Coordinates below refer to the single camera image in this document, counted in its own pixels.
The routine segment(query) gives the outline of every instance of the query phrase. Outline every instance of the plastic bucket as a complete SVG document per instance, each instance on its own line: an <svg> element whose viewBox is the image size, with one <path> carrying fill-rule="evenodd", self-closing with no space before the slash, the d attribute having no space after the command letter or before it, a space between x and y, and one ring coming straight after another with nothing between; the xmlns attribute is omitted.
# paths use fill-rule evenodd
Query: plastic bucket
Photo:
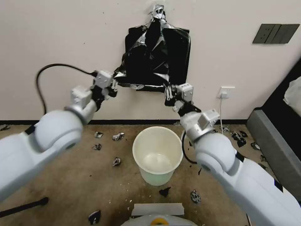
<svg viewBox="0 0 301 226"><path fill-rule="evenodd" d="M141 131L133 143L133 157L143 179L154 186L167 183L183 158L180 138L161 126Z"/></svg>

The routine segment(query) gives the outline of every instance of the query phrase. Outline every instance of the robotic arm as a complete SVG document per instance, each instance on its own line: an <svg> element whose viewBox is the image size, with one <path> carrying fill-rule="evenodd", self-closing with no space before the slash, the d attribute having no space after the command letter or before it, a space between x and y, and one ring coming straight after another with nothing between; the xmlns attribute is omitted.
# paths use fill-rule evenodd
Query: robotic arm
<svg viewBox="0 0 301 226"><path fill-rule="evenodd" d="M107 71L97 72L90 89L71 91L71 105L45 114L20 134L0 140L0 202L34 178L64 150L77 144L101 103L117 94L117 82Z"/></svg>
<svg viewBox="0 0 301 226"><path fill-rule="evenodd" d="M210 133L219 114L214 109L204 113L193 110L192 95L193 87L182 84L169 96L168 103L174 103L174 111L181 116L180 123L193 143L197 164L221 183L256 225L300 226L301 207L297 200L262 167L235 150L226 136Z"/></svg>
<svg viewBox="0 0 301 226"><path fill-rule="evenodd" d="M71 92L71 105L45 114L20 134L0 140L0 201L35 177L44 166L81 139L101 103L117 94L117 82L107 71L97 72L90 89ZM199 166L210 172L257 225L301 226L296 199L255 162L237 152L222 134L210 133L219 118L215 110L201 113L192 102L193 87L168 86L165 105L181 116L181 125L196 151Z"/></svg>

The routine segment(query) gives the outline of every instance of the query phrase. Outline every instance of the black trash bag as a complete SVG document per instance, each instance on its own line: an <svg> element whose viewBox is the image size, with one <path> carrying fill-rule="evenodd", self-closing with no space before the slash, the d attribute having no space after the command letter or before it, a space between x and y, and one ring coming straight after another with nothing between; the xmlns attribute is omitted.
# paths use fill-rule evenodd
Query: black trash bag
<svg viewBox="0 0 301 226"><path fill-rule="evenodd" d="M129 29L114 78L123 87L164 92L186 82L190 46L189 30L167 23L164 6L155 5L147 25Z"/></svg>

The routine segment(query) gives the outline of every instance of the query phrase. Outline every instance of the power plug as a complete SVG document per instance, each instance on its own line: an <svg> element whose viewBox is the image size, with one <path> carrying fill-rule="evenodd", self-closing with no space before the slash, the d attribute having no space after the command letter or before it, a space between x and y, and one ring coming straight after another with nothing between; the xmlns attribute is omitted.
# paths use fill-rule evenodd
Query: power plug
<svg viewBox="0 0 301 226"><path fill-rule="evenodd" d="M224 91L224 92L221 93L220 98L223 98L223 99L224 98L229 98L229 95L228 95L227 92Z"/></svg>

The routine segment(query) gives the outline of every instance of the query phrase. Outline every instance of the wall switch panel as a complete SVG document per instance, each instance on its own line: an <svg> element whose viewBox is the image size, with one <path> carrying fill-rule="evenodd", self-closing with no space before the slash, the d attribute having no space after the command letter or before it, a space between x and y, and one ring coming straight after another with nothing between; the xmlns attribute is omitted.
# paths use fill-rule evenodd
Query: wall switch panel
<svg viewBox="0 0 301 226"><path fill-rule="evenodd" d="M253 44L286 44L300 24L261 24Z"/></svg>

